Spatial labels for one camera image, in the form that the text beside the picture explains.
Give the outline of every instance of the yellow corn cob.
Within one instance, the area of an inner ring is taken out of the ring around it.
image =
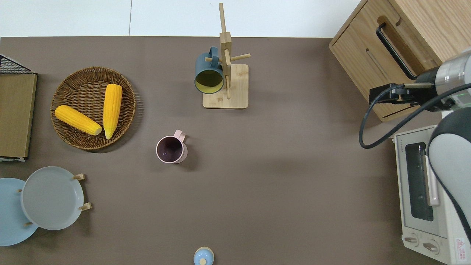
[[[59,120],[88,134],[98,135],[101,133],[101,126],[98,123],[69,106],[60,105],[54,111],[54,115]]]
[[[120,85],[109,84],[106,86],[105,102],[103,104],[103,129],[108,140],[111,139],[118,125],[121,97],[122,88]]]

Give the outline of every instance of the blue lid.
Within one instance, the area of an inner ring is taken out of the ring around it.
[[[212,265],[214,262],[214,253],[208,247],[199,248],[193,257],[195,265]]]

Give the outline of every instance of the dark blue mug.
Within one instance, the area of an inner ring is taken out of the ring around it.
[[[195,87],[202,93],[214,94],[224,86],[224,75],[219,62],[218,48],[211,47],[209,52],[202,53],[196,59]]]

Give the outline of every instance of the oven door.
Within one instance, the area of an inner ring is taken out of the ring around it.
[[[428,173],[426,151],[434,128],[397,136],[404,226],[447,238],[443,189]]]

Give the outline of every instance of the brown table surface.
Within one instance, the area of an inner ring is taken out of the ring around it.
[[[216,264],[439,264],[405,248],[394,145],[365,150],[367,103],[328,49],[330,39],[233,38],[251,53],[245,110],[205,109],[196,57],[213,37],[1,38],[0,53],[39,74],[26,162],[0,177],[26,180],[44,166],[85,173],[85,211],[60,231],[0,248],[0,264],[179,264],[209,246]],[[87,152],[52,127],[52,96],[89,66],[121,72],[138,107],[114,145]],[[424,113],[406,129],[436,124]],[[376,116],[366,142],[391,124]],[[167,165],[155,145],[187,133],[188,158]]]

